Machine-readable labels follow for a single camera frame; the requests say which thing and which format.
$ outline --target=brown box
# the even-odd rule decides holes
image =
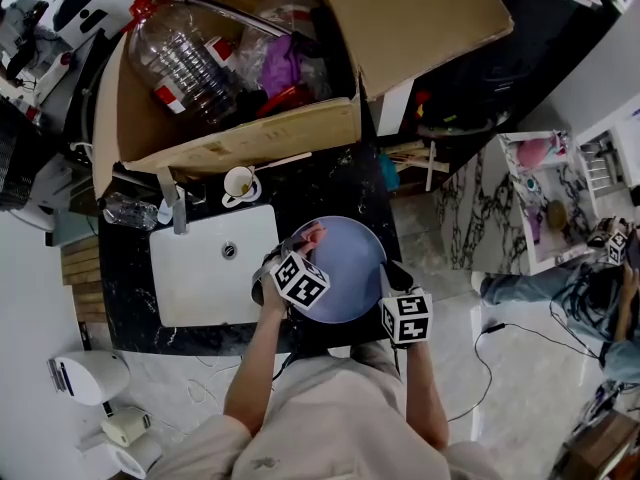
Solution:
[[[262,0],[219,0],[252,12]],[[374,100],[407,79],[513,29],[500,0],[324,0],[338,21],[352,69]],[[208,15],[207,32],[238,38],[242,27]],[[335,98],[180,144],[173,116],[133,72],[123,38],[102,76],[94,125],[93,178],[100,197],[113,164],[189,177],[278,160],[360,140],[360,100]]]
[[[637,421],[612,411],[595,427],[563,444],[554,470],[563,480],[604,478],[633,447],[639,430]]]

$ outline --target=beige t-shirt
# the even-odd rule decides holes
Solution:
[[[436,451],[405,421],[405,390],[351,359],[287,368],[258,435],[214,416],[163,457],[150,480],[500,480],[477,443]]]

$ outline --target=shoe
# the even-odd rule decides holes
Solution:
[[[482,282],[487,278],[487,274],[485,272],[478,272],[474,270],[471,273],[471,288],[475,290],[475,292],[482,297],[480,293],[480,289],[482,288]]]

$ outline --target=white sink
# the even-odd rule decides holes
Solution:
[[[165,327],[241,324],[258,320],[251,275],[278,244],[273,207],[258,206],[189,223],[150,237],[160,320]]]

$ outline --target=black countertop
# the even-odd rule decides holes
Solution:
[[[263,193],[252,204],[275,209],[280,240],[302,224],[326,215],[343,215],[368,226],[387,257],[400,260],[389,198],[373,145],[359,143],[314,153],[311,158],[260,172]],[[188,211],[195,221],[229,210],[222,206],[223,175],[205,182],[207,202]],[[113,345],[119,350],[174,355],[241,355],[255,323],[211,327],[164,327],[153,284],[149,233],[107,224],[100,219],[100,266]],[[339,347],[384,338],[377,306],[346,324],[313,322],[296,312],[296,324],[284,321],[278,352],[305,347]]]

